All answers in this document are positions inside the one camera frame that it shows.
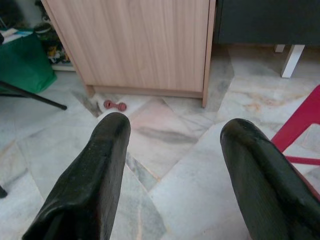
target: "light wood cabinet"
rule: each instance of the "light wood cabinet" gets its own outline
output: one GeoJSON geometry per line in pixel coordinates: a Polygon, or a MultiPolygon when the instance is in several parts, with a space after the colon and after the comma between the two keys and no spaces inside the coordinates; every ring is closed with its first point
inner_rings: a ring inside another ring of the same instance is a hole
{"type": "Polygon", "coordinates": [[[42,2],[88,92],[206,97],[214,0],[42,2]]]}

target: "marble floor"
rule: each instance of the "marble floor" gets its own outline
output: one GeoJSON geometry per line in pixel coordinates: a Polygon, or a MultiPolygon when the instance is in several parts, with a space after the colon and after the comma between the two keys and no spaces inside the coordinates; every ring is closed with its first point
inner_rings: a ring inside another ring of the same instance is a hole
{"type": "MultiPolygon", "coordinates": [[[[0,98],[0,236],[18,240],[58,176],[80,153],[97,123],[127,103],[131,136],[111,240],[248,240],[222,156],[220,132],[232,118],[255,123],[269,138],[320,84],[320,50],[306,48],[292,78],[280,78],[288,49],[214,46],[205,109],[191,98],[96,94],[57,72],[40,95],[67,111],[22,98],[0,98]]],[[[286,153],[320,158],[320,126],[286,153]]],[[[320,168],[295,165],[320,191],[320,168]]]]}

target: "red chair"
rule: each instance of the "red chair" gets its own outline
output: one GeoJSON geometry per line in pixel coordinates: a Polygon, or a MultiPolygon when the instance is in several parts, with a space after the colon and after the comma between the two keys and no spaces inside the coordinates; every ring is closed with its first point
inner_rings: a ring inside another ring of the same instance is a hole
{"type": "MultiPolygon", "coordinates": [[[[271,141],[283,153],[311,124],[320,125],[320,85],[304,100],[271,141]]],[[[320,159],[285,157],[291,163],[320,166],[320,159]]]]}

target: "red dumbbell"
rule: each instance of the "red dumbbell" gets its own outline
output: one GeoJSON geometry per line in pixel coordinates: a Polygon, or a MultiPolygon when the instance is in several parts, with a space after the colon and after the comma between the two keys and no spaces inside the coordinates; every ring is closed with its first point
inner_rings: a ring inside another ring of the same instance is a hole
{"type": "Polygon", "coordinates": [[[123,111],[125,111],[127,109],[127,105],[125,103],[123,103],[123,102],[120,102],[119,104],[116,104],[116,103],[114,103],[114,102],[112,102],[110,100],[106,100],[106,101],[104,101],[103,105],[104,105],[104,107],[106,109],[116,108],[120,112],[123,112],[123,111]]]}

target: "green bag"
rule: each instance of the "green bag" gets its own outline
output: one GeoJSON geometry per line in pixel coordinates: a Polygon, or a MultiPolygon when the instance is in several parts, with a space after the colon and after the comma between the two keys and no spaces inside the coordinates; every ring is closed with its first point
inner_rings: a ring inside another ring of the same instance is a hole
{"type": "Polygon", "coordinates": [[[39,93],[57,79],[35,33],[0,45],[0,81],[39,93]]]}

